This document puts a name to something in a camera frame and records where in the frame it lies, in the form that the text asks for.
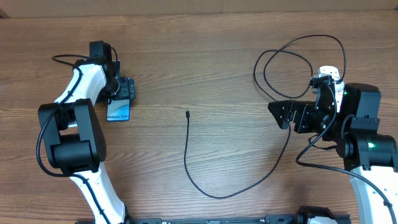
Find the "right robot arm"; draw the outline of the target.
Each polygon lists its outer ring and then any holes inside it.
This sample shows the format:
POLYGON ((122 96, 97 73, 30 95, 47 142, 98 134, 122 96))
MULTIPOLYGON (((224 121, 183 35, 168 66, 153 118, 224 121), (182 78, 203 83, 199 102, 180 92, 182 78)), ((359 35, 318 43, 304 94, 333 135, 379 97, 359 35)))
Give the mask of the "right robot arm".
POLYGON ((279 128, 294 123, 296 133, 315 133, 317 139, 335 142, 344 167, 330 167, 297 160, 305 167, 348 174, 358 204, 361 223, 397 223, 397 142, 378 133, 381 92, 373 85, 313 77, 315 101, 271 102, 269 111, 279 128))

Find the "Samsung Galaxy smartphone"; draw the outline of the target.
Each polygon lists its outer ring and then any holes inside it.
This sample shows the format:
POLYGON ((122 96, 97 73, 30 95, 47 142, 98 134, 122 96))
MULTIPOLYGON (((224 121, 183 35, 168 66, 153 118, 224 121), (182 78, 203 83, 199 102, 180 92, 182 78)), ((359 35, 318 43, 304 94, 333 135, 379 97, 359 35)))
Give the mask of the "Samsung Galaxy smartphone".
POLYGON ((112 100, 107 105, 106 120, 123 122, 130 120, 130 100, 112 100))

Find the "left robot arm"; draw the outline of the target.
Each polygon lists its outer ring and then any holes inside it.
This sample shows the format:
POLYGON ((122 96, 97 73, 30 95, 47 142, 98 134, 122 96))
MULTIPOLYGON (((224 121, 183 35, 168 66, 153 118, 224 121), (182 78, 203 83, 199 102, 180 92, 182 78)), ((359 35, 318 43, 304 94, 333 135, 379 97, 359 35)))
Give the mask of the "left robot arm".
POLYGON ((95 104, 106 104, 107 121, 129 121, 134 80, 121 75, 116 49, 102 40, 90 42, 89 54, 76 59, 69 65, 73 77, 65 91, 38 109, 38 165, 47 175, 76 184, 93 212, 93 223, 132 223, 105 168, 106 140, 95 104))

